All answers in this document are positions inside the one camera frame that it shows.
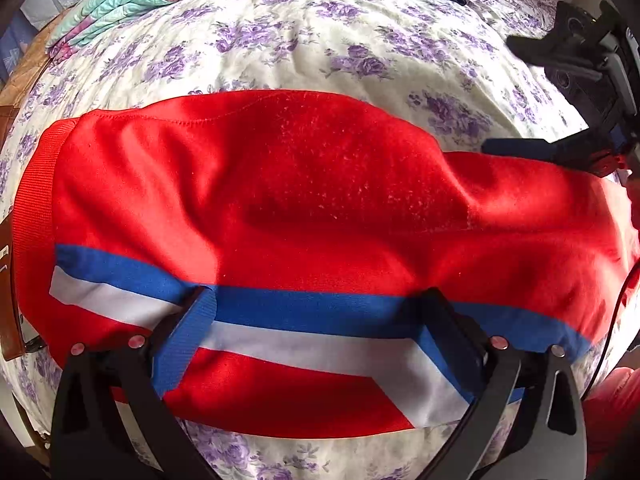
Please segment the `floral bedspread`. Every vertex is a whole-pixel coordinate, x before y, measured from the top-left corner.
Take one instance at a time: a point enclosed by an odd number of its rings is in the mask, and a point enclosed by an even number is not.
[[[444,150],[488,136],[555,140],[584,128],[544,77],[504,46],[542,35],[556,0],[183,0],[114,28],[51,66],[23,105],[0,155],[0,215],[12,206],[40,134],[94,108],[142,107],[205,92],[254,88],[347,94],[431,132]],[[606,370],[640,327],[635,304],[614,332]],[[574,366],[584,384],[598,349]],[[0,371],[37,428],[50,430],[60,369],[46,350]],[[129,420],[128,406],[121,406]],[[503,417],[487,460],[513,420]],[[180,421],[222,478],[411,480],[455,423],[341,440],[286,440]],[[135,425],[127,430],[154,459]]]

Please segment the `rivet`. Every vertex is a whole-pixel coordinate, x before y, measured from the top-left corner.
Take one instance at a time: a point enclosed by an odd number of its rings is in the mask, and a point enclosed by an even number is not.
[[[129,348],[142,348],[142,346],[145,344],[145,337],[143,335],[135,335],[132,336],[131,339],[129,339]]]
[[[551,353],[556,357],[565,356],[564,348],[562,348],[560,345],[551,345]]]
[[[496,350],[506,350],[509,347],[509,342],[501,335],[492,335],[489,341]]]
[[[76,343],[71,347],[71,355],[80,355],[84,352],[84,345],[82,343]]]

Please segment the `blue strap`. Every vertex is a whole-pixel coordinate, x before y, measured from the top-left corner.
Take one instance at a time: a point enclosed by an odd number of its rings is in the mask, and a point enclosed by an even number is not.
[[[177,388],[198,346],[209,333],[217,309],[216,291],[206,287],[156,352],[151,365],[151,382],[158,397]]]

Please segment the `black bracket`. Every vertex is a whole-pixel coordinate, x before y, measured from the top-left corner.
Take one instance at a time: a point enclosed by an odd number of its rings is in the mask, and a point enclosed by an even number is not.
[[[54,480],[219,479],[158,395],[154,359],[167,355],[204,288],[150,338],[110,351],[73,346],[60,381],[51,434]],[[464,417],[418,480],[583,480],[582,408],[564,350],[520,351],[487,337],[436,288],[417,298],[422,321],[462,388],[474,395]],[[122,388],[162,471],[137,458],[111,394]],[[476,470],[515,388],[524,396],[498,461]]]
[[[547,78],[580,112],[588,128],[543,139],[487,139],[482,152],[552,162],[606,176],[640,170],[640,53],[622,17],[607,2],[602,15],[559,2],[554,28],[541,40],[510,36],[507,47],[527,64],[543,66]]]
[[[136,335],[126,346],[109,351],[90,351],[82,343],[73,346],[53,412],[52,478],[220,480],[158,397],[151,377],[153,357],[165,348],[181,320],[195,312],[192,307],[205,289],[196,288],[181,313],[164,318],[149,339]],[[124,391],[162,471],[138,459],[111,394],[113,387]]]

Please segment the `red fabric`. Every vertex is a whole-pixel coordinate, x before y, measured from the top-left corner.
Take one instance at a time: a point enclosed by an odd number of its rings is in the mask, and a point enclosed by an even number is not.
[[[215,369],[216,386],[201,386],[198,370]],[[268,397],[269,409],[259,413],[260,424],[269,428],[269,434],[291,435],[290,427],[304,427],[307,435],[353,436],[354,427],[359,435],[388,433],[412,428],[376,383],[368,377],[327,374],[302,368],[265,363],[258,359],[230,352],[199,350],[190,364],[190,376],[180,388],[164,396],[170,406],[180,406],[180,416],[187,420],[202,420],[202,414],[211,407],[223,404],[224,410],[216,414],[216,426],[222,428],[255,428],[257,414],[248,406],[255,405],[255,393]],[[321,391],[310,392],[321,385]],[[225,395],[232,390],[232,400]],[[357,406],[357,417],[343,413],[340,406]],[[331,413],[331,430],[327,430],[325,417],[316,413]],[[390,421],[383,427],[380,421]]]
[[[443,154],[420,128],[317,92],[190,96],[60,121],[14,215],[18,302],[61,365],[78,340],[106,346],[139,329],[49,296],[54,242],[191,282],[400,296],[436,285],[455,301],[562,320],[591,341],[639,254],[619,186],[531,160]],[[202,378],[219,370],[198,359],[165,399],[212,424]],[[280,420],[300,418],[291,411]]]
[[[616,443],[640,407],[640,368],[616,368],[582,403],[587,429],[588,472]]]

